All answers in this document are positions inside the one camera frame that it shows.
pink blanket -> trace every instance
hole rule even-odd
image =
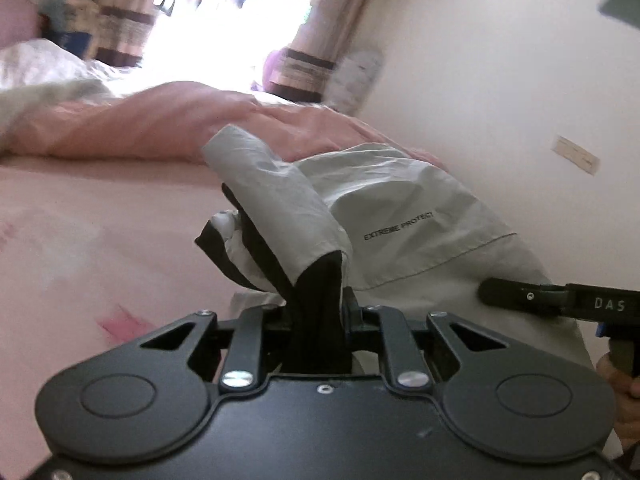
[[[173,82],[108,104],[66,102],[27,113],[10,132],[11,152],[59,158],[141,158],[200,162],[200,148],[228,124],[263,139],[283,160],[386,142],[366,124],[324,107],[265,106],[254,97],[194,82]]]
[[[0,164],[0,475],[48,455],[33,407],[58,371],[240,290],[196,247],[229,208],[206,166],[11,158]]]

curtain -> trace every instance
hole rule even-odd
[[[136,66],[156,22],[154,0],[94,1],[100,5],[95,58],[111,66]]]
[[[294,102],[320,102],[366,3],[367,0],[312,0],[308,19],[284,50],[268,91]]]

light switch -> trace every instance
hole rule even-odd
[[[597,156],[564,137],[558,137],[553,150],[589,174],[596,174],[600,167],[600,159]]]

black lining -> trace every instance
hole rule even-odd
[[[209,259],[214,262],[226,277],[232,282],[245,288],[260,290],[251,283],[246,276],[238,270],[234,263],[228,258],[225,250],[225,241],[218,230],[207,222],[199,237],[196,238],[196,245],[204,251]]]
[[[223,184],[222,191],[229,202],[238,208],[242,222],[242,243],[287,302],[285,310],[291,322],[292,336],[281,371],[299,374],[350,373],[351,353],[340,320],[342,253],[334,251],[318,258],[293,285],[232,190]]]

finger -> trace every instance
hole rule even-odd
[[[635,422],[616,422],[613,426],[614,430],[620,437],[626,440],[633,440],[637,442],[640,440],[640,421]]]
[[[616,394],[616,420],[618,422],[640,422],[640,400],[626,394]]]
[[[596,371],[616,392],[621,394],[628,393],[631,383],[633,382],[633,378],[618,370],[611,363],[609,354],[603,355],[600,358],[598,364],[596,364]]]
[[[635,399],[640,399],[640,378],[636,377],[629,386],[629,395]]]
[[[622,450],[623,451],[626,451],[627,449],[630,449],[637,442],[638,442],[637,439],[634,440],[632,438],[620,438],[620,444],[622,444]]]

